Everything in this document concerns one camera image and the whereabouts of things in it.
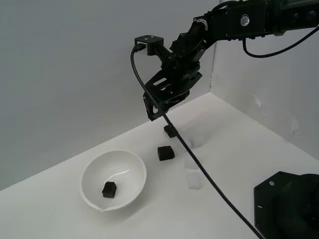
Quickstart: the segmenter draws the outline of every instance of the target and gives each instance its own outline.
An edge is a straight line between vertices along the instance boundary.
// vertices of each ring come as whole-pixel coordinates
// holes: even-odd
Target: white table surface
[[[278,171],[319,174],[319,161],[210,93],[168,116],[185,137],[205,141],[194,153],[251,223],[256,185]],[[147,122],[0,191],[0,238],[256,238],[202,174],[203,188],[188,189],[186,153],[164,126]],[[158,160],[164,145],[177,149],[174,160]],[[80,197],[79,178],[92,159],[118,148],[144,160],[146,185],[128,207],[100,213]]]

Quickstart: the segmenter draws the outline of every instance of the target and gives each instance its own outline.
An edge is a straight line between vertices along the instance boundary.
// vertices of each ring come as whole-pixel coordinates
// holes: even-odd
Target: black block
[[[174,151],[170,146],[158,147],[159,160],[164,161],[175,157]]]
[[[117,187],[115,182],[106,182],[102,191],[103,197],[114,198],[116,189]]]
[[[176,134],[173,132],[173,130],[171,129],[171,127],[169,127],[169,125],[166,125],[164,127],[164,131],[167,133],[167,135],[170,137],[170,138],[174,138],[176,136]]]

